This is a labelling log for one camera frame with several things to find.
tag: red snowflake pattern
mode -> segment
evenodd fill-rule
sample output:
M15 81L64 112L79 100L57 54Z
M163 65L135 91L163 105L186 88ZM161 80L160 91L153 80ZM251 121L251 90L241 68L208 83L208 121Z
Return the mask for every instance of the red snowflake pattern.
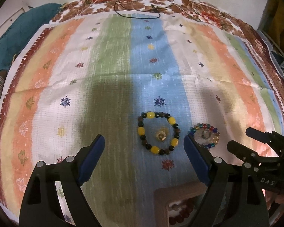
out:
M80 62L80 63L78 63L77 65L76 65L76 67L78 67L78 68L81 68L81 67L83 67L84 66L84 63L82 63L82 62Z
M173 163L173 160L170 160L170 159L166 159L166 160L163 160L162 161L162 168L161 169L164 169L164 170L170 170L172 168L174 168L175 165Z
M62 161L63 161L62 156L61 156L61 158L58 158L58 159L57 159L57 163L61 163Z
M156 63L156 62L158 62L158 59L152 58L152 59L149 60L149 62L150 62L150 63Z

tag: metal rivet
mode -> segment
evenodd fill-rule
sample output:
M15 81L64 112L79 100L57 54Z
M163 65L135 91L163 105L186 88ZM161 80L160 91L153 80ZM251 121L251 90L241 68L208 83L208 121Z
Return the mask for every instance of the metal rivet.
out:
M44 165L44 162L43 161L39 161L38 163L37 163L37 167L42 167Z
M66 157L66 162L72 162L75 158L73 156Z
M248 163L248 162L244 163L244 166L245 166L246 168L251 168L251 164Z
M215 158L214 158L214 161L215 161L216 163L222 163L222 159L221 159L220 157L215 157Z

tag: beaded bracelet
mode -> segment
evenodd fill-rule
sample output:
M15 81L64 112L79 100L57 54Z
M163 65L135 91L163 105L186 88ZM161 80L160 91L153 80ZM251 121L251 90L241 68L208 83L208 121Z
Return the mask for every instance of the beaded bracelet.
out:
M213 127L213 126L211 126L210 124L203 124L203 123L200 124L200 123L198 123L198 124L194 125L194 127L190 128L190 134L194 137L195 133L198 130L201 130L201 129L203 129L202 137L204 139L208 139L209 138L209 137L204 137L204 133L205 132L207 132L207 133L212 132L213 135L214 135L214 138L213 138L214 142L206 144L206 145L201 145L201 144L198 144L198 145L202 146L204 148L207 148L207 149L210 149L210 148L213 148L214 146L216 146L218 144L219 140L220 140L220 132L218 132L218 129Z
M171 124L173 127L174 131L174 136L173 139L170 142L170 146L166 149L160 149L157 146L152 146L150 145L145 136L145 129L144 129L144 124L143 120L145 118L148 119L153 119L153 118L166 118L168 122ZM180 137L180 132L181 130L179 129L179 125L176 123L176 120L174 117L171 117L170 114L164 113L164 112L147 112L147 113L141 113L141 116L138 117L138 135L140 136L140 139L142 140L142 145L146 147L147 150L150 150L154 154L159 154L159 155L168 155L171 151L174 151L175 147L179 143L179 137Z

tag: red beaded bracelet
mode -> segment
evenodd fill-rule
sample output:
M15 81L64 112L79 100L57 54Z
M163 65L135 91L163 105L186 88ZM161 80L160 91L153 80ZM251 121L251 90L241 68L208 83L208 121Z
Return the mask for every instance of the red beaded bracelet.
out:
M166 118L168 122L171 124L174 130L174 135L173 139L170 142L170 146L166 149L160 149L157 146L152 146L150 145L145 136L145 129L144 129L144 124L143 120L145 118L148 119L153 119L153 118ZM180 132L181 130L179 129L178 124L176 123L176 120L174 117L171 117L170 114L164 113L164 112L147 112L147 113L141 113L141 116L138 117L138 135L140 136L140 139L142 140L142 145L146 147L147 150L150 150L154 154L159 154L159 155L168 155L171 151L175 149L175 147L179 143L179 137L180 137Z

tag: blue stripe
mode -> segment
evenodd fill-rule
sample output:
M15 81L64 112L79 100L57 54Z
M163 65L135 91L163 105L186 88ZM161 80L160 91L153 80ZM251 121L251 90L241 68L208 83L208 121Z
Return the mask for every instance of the blue stripe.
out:
M281 107L279 106L275 94L273 93L273 90L271 89L271 87L268 84L268 80L266 79L264 73L262 72L262 70L259 68L259 66L257 65L257 63L255 62L255 60L253 59L253 57L250 55L246 45L243 43L243 41L241 39L239 39L238 37L234 37L240 44L240 46L242 47L242 49L245 51L245 54L248 56L249 60L251 61L251 63L254 65L257 73L259 74L261 80L264 83L264 86L262 86L263 88L267 89L267 92L269 93L270 99L273 103L273 106L276 110L276 113L278 115L279 118L279 123L280 123L280 127L282 129L282 135L284 136L284 124L283 124L283 115L282 115L282 111L281 111Z
M191 124L190 108L182 83L177 61L168 43L167 35L163 30L160 19L132 19L131 24L131 53L130 71L133 82L133 117L132 122L137 126L137 117L141 112L157 111L170 113L175 117L182 133L179 145L170 155L154 155L141 145L136 134L136 143L133 144L136 188L137 188L137 217L141 218L141 226L155 226L154 191L196 179L192 165L184 151L183 139ZM154 78L155 73L162 74L162 78ZM164 99L165 105L155 106L154 100ZM168 148L173 137L173 129L165 118L145 119L144 127L147 141L159 148ZM169 131L164 142L159 142L155 134L160 128ZM175 168L162 169L162 161L173 160Z

